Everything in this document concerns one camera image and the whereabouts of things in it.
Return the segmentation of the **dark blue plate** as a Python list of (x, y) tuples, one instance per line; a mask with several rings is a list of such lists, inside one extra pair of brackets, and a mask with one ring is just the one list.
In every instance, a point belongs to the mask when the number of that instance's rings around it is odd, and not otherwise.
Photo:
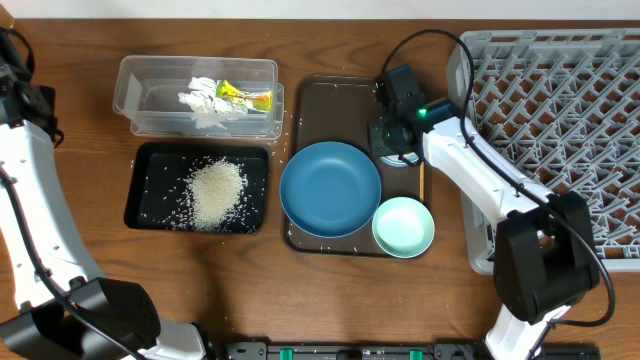
[(279, 185), (282, 208), (304, 232), (321, 238), (351, 235), (372, 218), (382, 182), (371, 158), (335, 141), (312, 144), (287, 163)]

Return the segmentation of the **green yellow snack wrapper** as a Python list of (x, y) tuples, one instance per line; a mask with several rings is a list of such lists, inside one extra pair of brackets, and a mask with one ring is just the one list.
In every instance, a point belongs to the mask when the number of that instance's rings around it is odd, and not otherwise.
[(248, 92), (237, 89), (227, 80), (222, 80), (216, 88), (218, 98), (228, 100), (235, 105), (241, 105), (248, 110), (269, 112), (273, 108), (273, 92)]

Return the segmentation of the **white tissue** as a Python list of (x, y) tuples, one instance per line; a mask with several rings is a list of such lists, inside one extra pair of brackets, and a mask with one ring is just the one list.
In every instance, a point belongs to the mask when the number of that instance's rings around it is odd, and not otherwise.
[(209, 114), (216, 114), (215, 101), (217, 81), (207, 77), (193, 77), (188, 85), (189, 92), (180, 92), (178, 101), (187, 105), (195, 114), (193, 120), (197, 129), (219, 127), (220, 124)]
[(244, 105), (233, 103), (229, 99), (214, 97), (212, 98), (214, 111), (220, 114), (247, 114), (248, 109)]

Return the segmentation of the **white rice pile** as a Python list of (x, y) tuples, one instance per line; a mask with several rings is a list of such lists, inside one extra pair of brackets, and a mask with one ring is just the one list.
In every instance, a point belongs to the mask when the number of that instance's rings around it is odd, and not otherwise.
[(255, 233), (263, 222), (266, 175), (261, 158), (155, 154), (142, 182), (136, 225)]

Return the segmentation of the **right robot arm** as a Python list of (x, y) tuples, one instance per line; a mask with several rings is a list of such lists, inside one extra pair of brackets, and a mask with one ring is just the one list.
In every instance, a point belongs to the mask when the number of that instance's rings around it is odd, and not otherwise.
[(368, 125), (375, 157), (424, 161), (448, 176), (495, 233), (493, 281), (502, 307), (484, 344), (495, 359), (530, 359), (552, 321), (598, 286), (586, 202), (557, 195), (505, 160), (441, 99), (388, 108)]

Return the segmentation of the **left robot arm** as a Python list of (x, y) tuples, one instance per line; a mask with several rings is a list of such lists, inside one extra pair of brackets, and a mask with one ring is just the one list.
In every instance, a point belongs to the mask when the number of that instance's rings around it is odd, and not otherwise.
[(1, 338), (27, 359), (203, 359), (198, 328), (159, 317), (138, 284), (109, 279), (59, 183), (50, 101), (1, 68), (1, 233), (16, 317)]

